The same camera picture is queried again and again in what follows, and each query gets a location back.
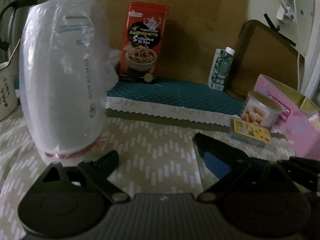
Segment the yellow card pack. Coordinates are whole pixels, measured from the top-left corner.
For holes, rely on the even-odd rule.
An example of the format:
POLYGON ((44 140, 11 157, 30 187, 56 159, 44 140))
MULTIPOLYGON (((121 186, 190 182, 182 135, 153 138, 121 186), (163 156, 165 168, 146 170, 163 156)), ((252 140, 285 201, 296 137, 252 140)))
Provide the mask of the yellow card pack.
POLYGON ((272 145, 270 133, 265 128, 238 118, 231 118, 229 127, 231 138, 235 140, 259 148, 272 145))

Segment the bagged white paper cup stack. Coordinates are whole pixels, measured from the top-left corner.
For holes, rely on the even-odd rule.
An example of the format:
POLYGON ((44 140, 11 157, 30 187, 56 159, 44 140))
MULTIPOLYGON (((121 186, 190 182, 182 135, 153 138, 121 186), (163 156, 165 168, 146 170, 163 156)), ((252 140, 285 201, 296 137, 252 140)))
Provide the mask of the bagged white paper cup stack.
POLYGON ((20 45, 24 117, 45 163, 103 154, 107 91, 118 82, 107 18, 97 0, 48 0, 29 9, 20 45))

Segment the pink tin box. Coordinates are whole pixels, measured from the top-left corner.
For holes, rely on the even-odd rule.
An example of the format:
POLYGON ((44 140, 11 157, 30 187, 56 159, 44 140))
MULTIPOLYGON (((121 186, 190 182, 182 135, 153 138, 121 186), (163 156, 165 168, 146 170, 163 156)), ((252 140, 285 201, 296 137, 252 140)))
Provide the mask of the pink tin box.
POLYGON ((278 103, 282 109, 277 131, 285 136, 296 156, 319 159, 319 108, 293 88, 259 75, 254 90, 278 103))

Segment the patterned beige tablecloth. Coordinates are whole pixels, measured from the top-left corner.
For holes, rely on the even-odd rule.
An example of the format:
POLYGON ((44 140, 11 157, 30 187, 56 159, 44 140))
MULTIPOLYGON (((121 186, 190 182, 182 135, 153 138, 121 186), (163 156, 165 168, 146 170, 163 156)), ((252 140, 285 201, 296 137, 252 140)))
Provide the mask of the patterned beige tablecloth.
MULTIPOLYGON (((239 148, 251 157, 288 159, 292 142, 272 136, 271 148, 257 148, 232 139, 229 128, 108 110, 107 128, 89 155, 99 158, 118 151, 120 165, 110 181, 133 196, 137 193, 199 194, 217 178, 208 171, 193 146, 191 133, 201 132, 239 148)), ((1 239, 20 239, 24 231, 17 216, 20 200, 45 170, 17 108, 1 122, 1 239)))

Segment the round nut can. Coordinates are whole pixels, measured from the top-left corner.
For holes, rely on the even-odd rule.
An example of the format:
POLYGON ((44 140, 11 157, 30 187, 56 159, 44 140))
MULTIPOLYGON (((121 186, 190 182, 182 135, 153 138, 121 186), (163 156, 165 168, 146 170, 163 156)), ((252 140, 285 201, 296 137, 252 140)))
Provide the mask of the round nut can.
POLYGON ((243 110, 242 120, 265 129, 271 129, 282 113, 280 105, 264 94, 249 91, 243 110))

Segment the teal quilted mat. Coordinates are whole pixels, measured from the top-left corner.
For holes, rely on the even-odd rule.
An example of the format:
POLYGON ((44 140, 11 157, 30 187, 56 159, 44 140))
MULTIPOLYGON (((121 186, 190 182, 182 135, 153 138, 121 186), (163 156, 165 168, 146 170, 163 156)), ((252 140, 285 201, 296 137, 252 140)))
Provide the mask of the teal quilted mat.
POLYGON ((106 109, 202 124, 228 126, 244 103, 207 85, 178 80, 119 81, 107 93, 106 109))

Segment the green drink carton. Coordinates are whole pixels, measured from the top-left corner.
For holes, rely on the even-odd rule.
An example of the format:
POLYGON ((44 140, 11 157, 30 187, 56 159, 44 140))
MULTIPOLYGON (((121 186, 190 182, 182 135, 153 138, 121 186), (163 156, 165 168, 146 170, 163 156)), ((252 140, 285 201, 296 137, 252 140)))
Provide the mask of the green drink carton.
POLYGON ((224 90, 234 53, 230 47, 216 50, 207 83, 210 89, 220 92, 224 90))

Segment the white enamel mug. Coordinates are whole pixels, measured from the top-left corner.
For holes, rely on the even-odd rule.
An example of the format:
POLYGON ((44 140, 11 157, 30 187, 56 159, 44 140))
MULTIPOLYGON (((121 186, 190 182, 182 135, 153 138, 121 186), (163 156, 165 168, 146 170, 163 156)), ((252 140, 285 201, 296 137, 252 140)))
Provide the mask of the white enamel mug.
POLYGON ((0 120, 4 120, 18 105, 14 77, 11 65, 8 62, 1 63, 0 78, 0 120))

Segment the red snack box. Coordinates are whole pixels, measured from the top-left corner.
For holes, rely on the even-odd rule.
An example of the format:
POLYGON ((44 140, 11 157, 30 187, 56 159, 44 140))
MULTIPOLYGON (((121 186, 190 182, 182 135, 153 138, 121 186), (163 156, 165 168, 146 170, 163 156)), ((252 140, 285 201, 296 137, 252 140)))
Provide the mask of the red snack box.
POLYGON ((137 82, 152 82, 161 51, 168 6, 148 2, 129 5, 119 75, 137 82))

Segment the brown chair back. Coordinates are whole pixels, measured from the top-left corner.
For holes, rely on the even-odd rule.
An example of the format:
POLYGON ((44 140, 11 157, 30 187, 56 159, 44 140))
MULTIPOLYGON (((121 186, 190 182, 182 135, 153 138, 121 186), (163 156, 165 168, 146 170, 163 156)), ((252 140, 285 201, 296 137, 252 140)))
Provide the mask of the brown chair back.
POLYGON ((304 62, 304 56, 280 33, 250 20, 238 36, 225 93, 244 102, 261 74, 298 90, 304 62))

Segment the brown cardboard backdrop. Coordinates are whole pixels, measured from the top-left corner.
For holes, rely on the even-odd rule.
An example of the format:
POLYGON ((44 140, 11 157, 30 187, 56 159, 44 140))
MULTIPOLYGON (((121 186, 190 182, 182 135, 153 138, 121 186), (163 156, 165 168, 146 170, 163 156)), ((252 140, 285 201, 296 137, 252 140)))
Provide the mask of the brown cardboard backdrop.
POLYGON ((235 45, 247 0, 98 0, 108 18, 109 44, 120 49, 131 2, 168 7, 158 76, 207 83, 214 53, 235 45))

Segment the steel thermos jug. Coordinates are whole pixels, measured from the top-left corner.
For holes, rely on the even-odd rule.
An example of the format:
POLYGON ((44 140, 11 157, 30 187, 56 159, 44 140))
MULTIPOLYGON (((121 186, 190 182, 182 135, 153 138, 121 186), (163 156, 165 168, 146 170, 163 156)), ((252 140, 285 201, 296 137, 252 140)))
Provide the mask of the steel thermos jug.
POLYGON ((13 0, 2 11, 1 19, 8 9, 12 9, 9 17, 7 36, 1 40, 1 50, 5 52, 5 60, 12 55, 18 40, 22 36, 23 28, 28 17, 29 9, 37 5, 38 0, 13 0))

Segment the white wall charger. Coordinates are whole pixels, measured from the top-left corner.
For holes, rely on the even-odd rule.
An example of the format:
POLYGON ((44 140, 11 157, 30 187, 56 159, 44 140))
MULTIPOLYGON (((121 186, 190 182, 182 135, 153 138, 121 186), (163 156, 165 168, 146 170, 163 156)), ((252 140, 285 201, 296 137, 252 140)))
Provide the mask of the white wall charger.
POLYGON ((297 22, 297 6, 296 0, 279 0, 280 7, 276 14, 276 19, 279 22, 284 22, 285 20, 289 20, 293 23, 297 22))

